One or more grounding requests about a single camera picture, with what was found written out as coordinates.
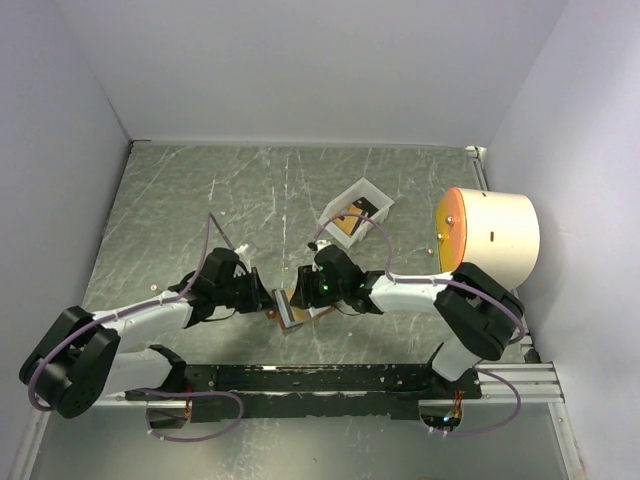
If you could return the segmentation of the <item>gold credit card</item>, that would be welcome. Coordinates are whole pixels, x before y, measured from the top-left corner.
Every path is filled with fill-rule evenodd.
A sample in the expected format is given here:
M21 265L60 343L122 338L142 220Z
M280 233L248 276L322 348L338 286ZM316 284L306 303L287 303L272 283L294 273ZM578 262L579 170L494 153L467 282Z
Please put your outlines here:
M294 322L306 322L312 319L316 315L316 311L313 308L300 309L296 307L291 308L292 320Z

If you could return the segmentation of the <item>brown leather card holder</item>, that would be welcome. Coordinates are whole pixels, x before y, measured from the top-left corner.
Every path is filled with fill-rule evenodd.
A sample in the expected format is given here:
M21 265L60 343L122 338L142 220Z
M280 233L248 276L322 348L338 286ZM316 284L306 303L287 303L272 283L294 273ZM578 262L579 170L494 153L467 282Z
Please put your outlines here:
M274 306L266 311L266 317L276 322L283 331L290 331L335 311L333 306L308 309L294 307L291 303L293 289L273 289Z

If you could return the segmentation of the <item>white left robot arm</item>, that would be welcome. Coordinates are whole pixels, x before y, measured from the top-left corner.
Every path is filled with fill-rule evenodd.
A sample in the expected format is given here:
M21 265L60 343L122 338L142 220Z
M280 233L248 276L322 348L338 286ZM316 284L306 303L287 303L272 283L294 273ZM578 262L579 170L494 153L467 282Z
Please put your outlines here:
M217 247L198 268L160 294L111 311L65 309L19 371L33 407L66 419L98 399L151 389L173 399L187 392L187 363L157 343L165 333L231 314L271 310L272 296L239 251Z

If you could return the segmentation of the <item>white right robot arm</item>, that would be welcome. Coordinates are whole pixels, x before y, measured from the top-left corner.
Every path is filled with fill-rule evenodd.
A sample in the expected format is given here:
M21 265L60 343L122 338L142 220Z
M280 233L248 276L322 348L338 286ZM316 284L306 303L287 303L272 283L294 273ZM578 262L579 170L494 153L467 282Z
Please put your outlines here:
M426 390L443 398L483 360L499 360L524 336L521 302L473 263L436 275L363 270L335 245L318 250L298 269L290 305L300 309L344 303L357 313L439 314L453 337L439 347L424 374Z

